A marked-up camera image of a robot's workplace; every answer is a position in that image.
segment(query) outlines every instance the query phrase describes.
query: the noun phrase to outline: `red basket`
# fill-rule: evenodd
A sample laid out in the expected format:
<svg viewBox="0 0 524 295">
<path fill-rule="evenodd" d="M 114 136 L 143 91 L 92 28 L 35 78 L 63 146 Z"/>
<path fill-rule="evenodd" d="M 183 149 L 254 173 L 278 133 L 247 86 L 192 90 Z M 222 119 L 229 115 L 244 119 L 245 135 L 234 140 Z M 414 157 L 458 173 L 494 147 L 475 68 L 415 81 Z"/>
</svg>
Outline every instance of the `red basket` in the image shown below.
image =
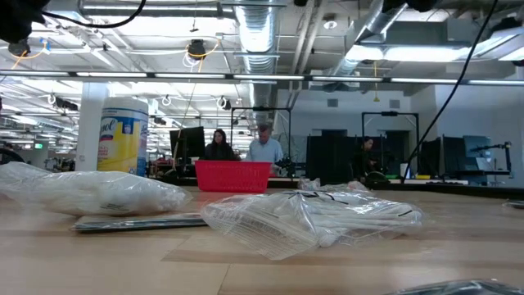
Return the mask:
<svg viewBox="0 0 524 295">
<path fill-rule="evenodd" d="M 198 188 L 205 192 L 263 193 L 271 163 L 251 161 L 196 161 Z"/>
</svg>

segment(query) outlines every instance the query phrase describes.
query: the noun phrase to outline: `black metal frame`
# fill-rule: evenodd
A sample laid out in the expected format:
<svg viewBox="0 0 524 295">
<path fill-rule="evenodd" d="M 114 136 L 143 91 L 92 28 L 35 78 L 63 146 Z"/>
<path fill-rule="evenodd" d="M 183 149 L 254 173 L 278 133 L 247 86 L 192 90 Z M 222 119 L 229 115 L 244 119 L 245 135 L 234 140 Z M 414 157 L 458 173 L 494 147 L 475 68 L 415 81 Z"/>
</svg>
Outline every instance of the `black metal frame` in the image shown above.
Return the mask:
<svg viewBox="0 0 524 295">
<path fill-rule="evenodd" d="M 418 124 L 418 113 L 412 113 L 412 112 L 397 112 L 397 111 L 365 111 L 362 113 L 362 138 L 361 141 L 364 140 L 364 137 L 366 136 L 366 124 L 365 124 L 365 117 L 366 115 L 380 115 L 380 116 L 414 116 L 415 117 L 415 129 L 417 134 L 417 143 L 420 140 L 420 126 Z M 381 141 L 381 154 L 384 153 L 382 150 L 382 141 Z M 417 169 L 420 167 L 420 147 L 417 149 Z"/>
<path fill-rule="evenodd" d="M 232 107 L 231 108 L 231 137 L 230 137 L 230 143 L 231 146 L 233 146 L 233 123 L 236 120 L 234 118 L 234 113 L 236 110 L 252 110 L 252 111 L 287 111 L 287 114 L 289 115 L 287 118 L 287 152 L 291 159 L 291 108 L 289 107 Z"/>
</svg>

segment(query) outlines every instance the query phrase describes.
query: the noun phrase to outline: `black cable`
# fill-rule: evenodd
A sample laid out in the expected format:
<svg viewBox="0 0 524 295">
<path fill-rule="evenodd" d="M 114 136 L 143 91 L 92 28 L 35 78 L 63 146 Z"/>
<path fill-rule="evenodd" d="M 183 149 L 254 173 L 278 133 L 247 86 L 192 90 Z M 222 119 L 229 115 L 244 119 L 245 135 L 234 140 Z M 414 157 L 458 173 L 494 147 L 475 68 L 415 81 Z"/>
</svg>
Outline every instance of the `black cable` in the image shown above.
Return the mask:
<svg viewBox="0 0 524 295">
<path fill-rule="evenodd" d="M 493 12 L 495 11 L 495 7 L 497 6 L 498 2 L 499 2 L 499 0 L 494 0 L 493 1 L 493 4 L 491 5 L 490 13 L 488 14 L 486 19 L 484 20 L 484 24 L 482 24 L 481 30 L 478 32 L 478 35 L 475 38 L 475 41 L 473 42 L 472 49 L 469 51 L 468 58 L 466 58 L 466 61 L 464 62 L 464 67 L 462 69 L 462 73 L 460 73 L 460 76 L 457 79 L 457 83 L 455 83 L 455 86 L 453 87 L 453 90 L 451 90 L 451 93 L 449 94 L 448 98 L 445 100 L 444 105 L 440 108 L 440 110 L 436 114 L 435 118 L 433 118 L 433 120 L 431 121 L 431 123 L 427 127 L 426 132 L 424 132 L 424 135 L 418 141 L 417 146 L 415 147 L 415 149 L 411 152 L 411 155 L 409 156 L 409 159 L 408 159 L 408 167 L 406 168 L 406 171 L 404 172 L 404 177 L 401 180 L 402 184 L 404 183 L 404 181 L 406 179 L 406 176 L 408 176 L 409 167 L 411 166 L 411 161 L 415 157 L 415 154 L 417 154 L 417 151 L 420 148 L 420 146 L 422 145 L 422 143 L 424 142 L 424 139 L 426 139 L 427 134 L 429 134 L 429 130 L 431 130 L 431 128 L 433 128 L 433 125 L 435 125 L 436 121 L 439 119 L 439 117 L 442 114 L 442 112 L 444 111 L 444 109 L 448 106 L 448 103 L 451 101 L 451 98 L 455 95 L 455 92 L 457 91 L 457 88 L 459 87 L 459 85 L 461 84 L 464 76 L 466 75 L 466 71 L 468 70 L 469 62 L 470 62 L 470 60 L 473 57 L 473 53 L 475 53 L 475 48 L 477 47 L 477 44 L 478 44 L 478 42 L 481 39 L 481 36 L 482 36 L 482 33 L 484 32 L 484 29 L 486 28 L 486 26 L 490 22 L 490 18 L 493 15 Z"/>
<path fill-rule="evenodd" d="M 54 14 L 54 13 L 51 13 L 51 12 L 47 12 L 47 11 L 42 11 L 42 14 L 45 15 L 45 16 L 49 16 L 49 17 L 53 17 L 53 18 L 59 19 L 59 20 L 67 20 L 67 21 L 70 21 L 70 22 L 72 22 L 74 24 L 82 25 L 82 26 L 88 27 L 88 28 L 114 29 L 114 28 L 118 28 L 118 27 L 120 27 L 122 25 L 127 25 L 131 20 L 134 20 L 134 18 L 137 17 L 142 12 L 142 9 L 144 8 L 145 5 L 146 5 L 146 0 L 142 0 L 140 2 L 140 5 L 138 6 L 137 10 L 128 19 L 122 20 L 121 22 L 117 22 L 115 24 L 109 24 L 109 25 L 86 24 L 86 23 L 83 23 L 81 21 L 73 20 L 73 19 L 70 19 L 69 17 L 57 15 L 57 14 Z"/>
</svg>

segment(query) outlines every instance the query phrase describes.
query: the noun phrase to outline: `ceiling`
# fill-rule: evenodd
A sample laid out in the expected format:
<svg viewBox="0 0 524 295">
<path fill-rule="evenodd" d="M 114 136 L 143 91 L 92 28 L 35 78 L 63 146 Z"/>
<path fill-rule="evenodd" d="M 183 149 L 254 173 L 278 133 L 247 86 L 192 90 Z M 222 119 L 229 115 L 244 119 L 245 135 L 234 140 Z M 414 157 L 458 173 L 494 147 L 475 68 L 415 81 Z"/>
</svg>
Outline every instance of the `ceiling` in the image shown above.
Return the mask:
<svg viewBox="0 0 524 295">
<path fill-rule="evenodd" d="M 163 1 L 162 3 L 177 4 L 180 2 Z M 333 14 L 337 22 L 334 29 L 325 29 L 319 26 L 313 43 L 313 53 L 310 54 L 305 72 L 311 70 L 326 70 L 335 66 L 346 55 L 346 35 L 353 20 L 363 18 L 368 13 L 370 1 L 328 1 L 324 15 Z M 479 1 L 443 1 L 437 9 L 420 13 L 413 10 L 404 11 L 397 21 L 413 22 L 413 27 L 421 22 L 442 23 L 450 19 L 464 19 L 473 21 L 483 9 L 489 7 L 490 2 Z M 518 8 L 517 1 L 502 1 L 499 10 Z M 278 8 L 277 27 L 277 74 L 288 74 L 292 68 L 295 49 L 299 41 L 301 26 L 304 25 L 306 9 L 295 7 L 288 2 L 286 7 Z M 122 16 L 90 16 L 87 20 L 96 23 L 115 23 L 126 19 Z M 7 43 L 0 43 L 0 68 L 17 70 L 65 70 L 65 71 L 147 71 L 147 72 L 191 72 L 203 73 L 242 73 L 244 62 L 236 53 L 242 52 L 239 39 L 238 24 L 231 19 L 215 19 L 211 17 L 138 17 L 129 24 L 117 29 L 93 30 L 79 27 L 65 20 L 46 18 L 45 25 L 33 24 L 33 33 L 29 37 L 31 46 L 30 56 L 40 52 L 40 48 L 47 47 L 43 53 L 35 58 L 17 62 L 17 57 L 7 51 Z M 313 21 L 310 23 L 308 36 L 310 38 Z M 184 61 L 186 46 L 192 39 L 202 39 L 207 55 L 202 64 L 190 66 Z M 444 62 L 411 62 L 411 61 L 377 61 L 376 63 L 360 63 L 356 71 L 367 76 L 396 76 L 396 77 L 453 77 L 457 76 L 457 69 L 461 61 Z M 501 78 L 508 75 L 513 66 L 509 62 L 493 61 L 486 58 L 474 63 L 470 76 L 477 78 Z M 21 111 L 27 113 L 54 114 L 64 113 L 55 108 L 52 101 L 53 94 L 63 98 L 80 108 L 82 87 L 81 81 L 26 79 L 8 76 L 0 77 L 0 95 L 4 110 Z M 156 114 L 183 116 L 202 116 L 213 119 L 195 120 L 191 118 L 171 120 L 166 119 L 167 125 L 160 126 L 151 122 L 151 148 L 168 149 L 169 127 L 204 125 L 206 132 L 212 134 L 213 128 L 229 128 L 229 111 L 217 107 L 217 99 L 225 97 L 234 106 L 250 107 L 250 87 L 248 84 L 194 84 L 194 83 L 153 83 L 153 82 L 112 82 L 108 84 L 113 97 L 127 97 L 144 101 L 157 101 L 150 106 L 158 106 L 151 110 Z M 341 102 L 337 112 L 361 109 L 359 101 L 373 99 L 377 90 L 384 98 L 396 96 L 409 98 L 417 87 L 400 84 L 361 84 L 346 93 L 335 94 L 338 98 L 354 98 Z M 307 87 L 298 95 L 294 111 L 308 112 L 318 110 L 322 112 L 334 111 L 325 107 L 323 100 L 328 94 L 321 91 L 309 91 Z M 287 90 L 278 91 L 278 105 L 285 106 L 289 97 Z M 53 148 L 69 151 L 75 148 L 78 136 L 78 113 L 66 111 L 66 116 L 53 117 L 2 117 L 0 127 L 0 141 L 5 139 L 42 138 L 35 133 L 22 133 L 20 129 L 40 129 L 50 131 L 49 134 L 61 131 L 58 137 L 66 136 L 67 143 L 54 144 Z M 236 129 L 247 132 L 253 122 L 241 120 Z M 244 142 L 249 142 L 247 135 L 238 136 L 241 143 L 237 148 L 246 149 Z"/>
</svg>

